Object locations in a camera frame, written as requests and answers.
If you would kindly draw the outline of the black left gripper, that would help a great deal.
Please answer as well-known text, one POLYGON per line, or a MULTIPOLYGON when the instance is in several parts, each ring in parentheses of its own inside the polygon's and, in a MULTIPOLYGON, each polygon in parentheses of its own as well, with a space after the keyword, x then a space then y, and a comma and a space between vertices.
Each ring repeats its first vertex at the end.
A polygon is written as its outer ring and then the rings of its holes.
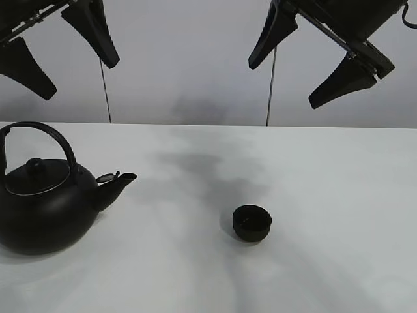
POLYGON ((24 39, 16 37, 65 6, 68 7, 61 12, 62 18, 89 43, 100 60, 108 68, 120 61, 109 33, 103 0, 1 1, 1 74, 44 100, 49 100, 57 88, 39 67, 24 39))

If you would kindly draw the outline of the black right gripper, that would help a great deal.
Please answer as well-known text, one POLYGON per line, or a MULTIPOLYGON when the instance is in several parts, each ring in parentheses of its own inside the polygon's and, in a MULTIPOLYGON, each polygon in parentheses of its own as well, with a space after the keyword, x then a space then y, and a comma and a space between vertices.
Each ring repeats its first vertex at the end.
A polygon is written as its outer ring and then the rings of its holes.
POLYGON ((271 1, 260 37, 248 57, 256 69, 269 53, 298 29, 296 15, 309 20, 348 54, 308 97, 313 109, 339 97, 369 89, 394 69, 368 38, 394 14, 407 9, 406 1, 271 1))

